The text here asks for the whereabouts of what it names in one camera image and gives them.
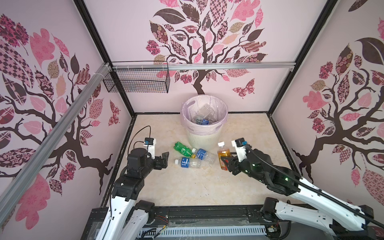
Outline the clear bottle blue chinese label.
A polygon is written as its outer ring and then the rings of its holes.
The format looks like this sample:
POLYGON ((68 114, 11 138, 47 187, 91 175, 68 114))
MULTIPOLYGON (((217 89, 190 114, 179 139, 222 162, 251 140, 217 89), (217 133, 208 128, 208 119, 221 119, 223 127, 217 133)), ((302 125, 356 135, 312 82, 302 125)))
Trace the clear bottle blue chinese label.
POLYGON ((187 157, 175 159, 175 164, 185 169, 199 169, 202 167, 201 160, 187 157))

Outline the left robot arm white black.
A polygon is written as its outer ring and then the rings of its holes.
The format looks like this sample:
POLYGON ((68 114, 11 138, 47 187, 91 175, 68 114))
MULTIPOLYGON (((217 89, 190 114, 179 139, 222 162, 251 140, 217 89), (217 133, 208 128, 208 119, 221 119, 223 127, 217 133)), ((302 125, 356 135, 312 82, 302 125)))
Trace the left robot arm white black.
POLYGON ((144 148, 133 149, 127 157, 128 165, 112 189, 110 206, 103 221, 97 240, 135 240, 149 220, 155 206, 148 201, 137 202, 145 178, 152 170, 168 167, 169 152, 155 156, 154 151, 144 148))

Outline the clear square bottle green band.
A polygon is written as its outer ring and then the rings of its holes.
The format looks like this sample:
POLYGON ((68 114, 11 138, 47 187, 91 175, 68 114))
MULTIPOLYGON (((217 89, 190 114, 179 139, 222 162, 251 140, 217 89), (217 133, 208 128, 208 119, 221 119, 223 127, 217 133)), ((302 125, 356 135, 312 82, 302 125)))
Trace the clear square bottle green band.
POLYGON ((198 111, 196 118, 204 118, 210 121, 210 124, 216 121, 215 119, 215 110, 208 104, 204 104, 202 108, 198 111))

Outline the red gold label bottle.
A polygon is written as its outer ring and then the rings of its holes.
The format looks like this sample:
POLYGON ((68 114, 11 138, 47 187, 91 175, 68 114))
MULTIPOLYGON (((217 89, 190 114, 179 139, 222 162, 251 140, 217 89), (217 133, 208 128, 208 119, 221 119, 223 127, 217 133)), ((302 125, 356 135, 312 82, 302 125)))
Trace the red gold label bottle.
POLYGON ((221 169, 224 171, 227 171, 228 168, 225 164, 225 161, 222 160, 222 157, 230 157, 231 156, 230 149, 225 145, 225 142, 219 142, 218 146, 219 146, 218 157, 219 157, 219 163, 220 163, 221 169))

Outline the large clear bottle blue label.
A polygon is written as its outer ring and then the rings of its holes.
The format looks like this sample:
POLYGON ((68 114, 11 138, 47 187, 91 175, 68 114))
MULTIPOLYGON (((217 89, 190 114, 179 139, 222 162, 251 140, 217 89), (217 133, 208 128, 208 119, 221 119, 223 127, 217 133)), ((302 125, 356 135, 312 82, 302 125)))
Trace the large clear bottle blue label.
POLYGON ((209 124, 210 124, 210 121, 209 121, 208 119, 204 119, 204 118, 196 118, 196 119, 195 119, 195 123, 196 123, 197 125, 203 125, 203 126, 205 126, 205 125, 209 125, 209 124))

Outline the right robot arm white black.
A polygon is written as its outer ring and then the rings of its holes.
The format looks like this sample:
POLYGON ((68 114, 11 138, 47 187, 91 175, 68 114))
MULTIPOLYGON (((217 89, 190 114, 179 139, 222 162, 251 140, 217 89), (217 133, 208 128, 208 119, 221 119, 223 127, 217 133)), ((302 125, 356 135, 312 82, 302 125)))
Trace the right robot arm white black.
POLYGON ((234 176, 244 173, 267 189, 309 205, 304 208, 275 198, 266 198, 261 209, 265 221, 291 221, 321 230, 339 240, 375 240, 369 224, 374 220, 372 208, 355 206, 323 192, 294 171, 273 164, 271 157, 246 145, 234 156, 220 160, 234 176))

